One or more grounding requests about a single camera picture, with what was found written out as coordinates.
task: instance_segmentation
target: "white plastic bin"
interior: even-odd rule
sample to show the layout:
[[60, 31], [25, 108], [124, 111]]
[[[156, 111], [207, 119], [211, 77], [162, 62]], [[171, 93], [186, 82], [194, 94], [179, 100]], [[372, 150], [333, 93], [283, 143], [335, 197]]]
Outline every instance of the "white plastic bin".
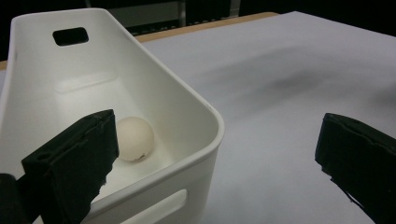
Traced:
[[[59, 46], [53, 33], [78, 28], [87, 42]], [[85, 223], [196, 223], [224, 134], [220, 114], [156, 60], [106, 10], [23, 15], [11, 24], [0, 102], [0, 172], [78, 119], [113, 109], [150, 123], [155, 148], [117, 159]]]

